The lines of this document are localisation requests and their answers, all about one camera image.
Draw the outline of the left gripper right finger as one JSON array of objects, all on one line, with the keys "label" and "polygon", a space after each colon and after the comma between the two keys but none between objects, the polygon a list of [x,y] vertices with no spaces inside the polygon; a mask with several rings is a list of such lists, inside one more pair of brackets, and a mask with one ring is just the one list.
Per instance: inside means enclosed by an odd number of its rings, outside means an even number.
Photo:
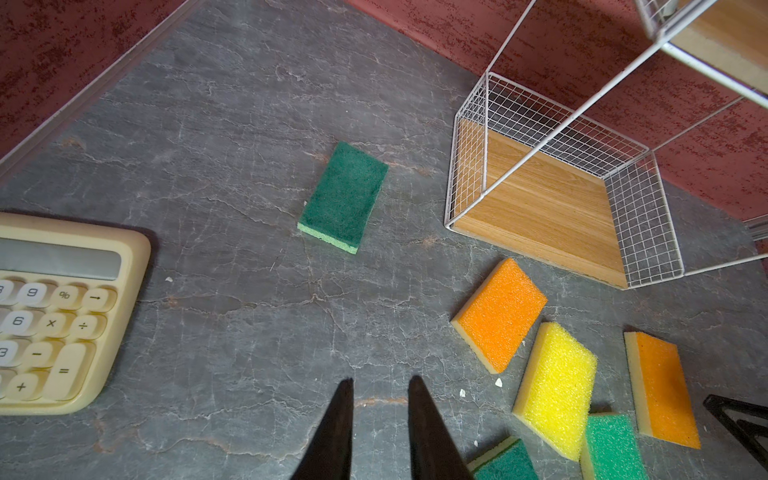
[{"label": "left gripper right finger", "polygon": [[473,478],[419,375],[408,386],[408,430],[413,479]]}]

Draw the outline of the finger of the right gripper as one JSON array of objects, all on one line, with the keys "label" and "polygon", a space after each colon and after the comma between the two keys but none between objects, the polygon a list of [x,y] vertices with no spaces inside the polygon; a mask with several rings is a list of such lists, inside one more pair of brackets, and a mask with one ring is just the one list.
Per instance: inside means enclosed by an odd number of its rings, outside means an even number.
[{"label": "finger of the right gripper", "polygon": [[767,419],[767,407],[710,394],[703,406],[734,436],[748,453],[763,467],[767,467],[767,448],[760,439],[767,438],[767,427],[747,419],[734,419],[730,412],[751,418]]}]

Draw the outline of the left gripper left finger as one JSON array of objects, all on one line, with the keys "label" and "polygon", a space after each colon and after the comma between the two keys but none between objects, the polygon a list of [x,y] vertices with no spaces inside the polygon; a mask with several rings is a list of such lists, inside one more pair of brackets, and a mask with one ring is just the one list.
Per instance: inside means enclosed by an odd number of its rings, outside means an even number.
[{"label": "left gripper left finger", "polygon": [[292,479],[350,479],[354,382],[342,380]]}]

